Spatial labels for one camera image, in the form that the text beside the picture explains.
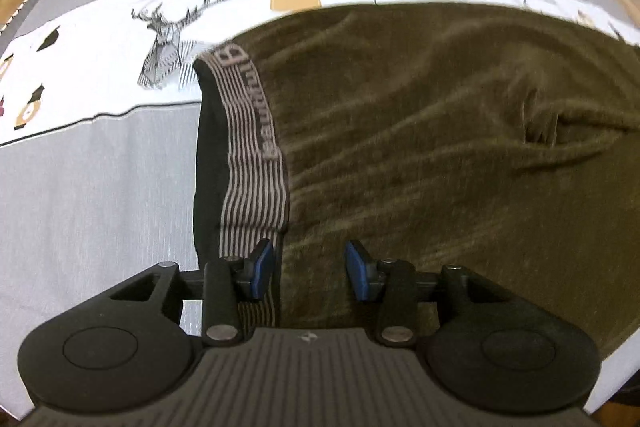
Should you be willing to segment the grey printed bed sheet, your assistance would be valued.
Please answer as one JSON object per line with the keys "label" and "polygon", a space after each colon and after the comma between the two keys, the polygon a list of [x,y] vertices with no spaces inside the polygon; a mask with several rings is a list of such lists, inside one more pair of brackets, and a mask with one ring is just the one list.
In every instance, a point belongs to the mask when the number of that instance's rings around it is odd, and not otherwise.
{"label": "grey printed bed sheet", "polygon": [[[22,36],[94,0],[29,0]],[[618,0],[586,0],[618,18]],[[121,109],[1,151],[1,408],[25,416],[23,338],[160,259],[188,267],[198,106]]]}

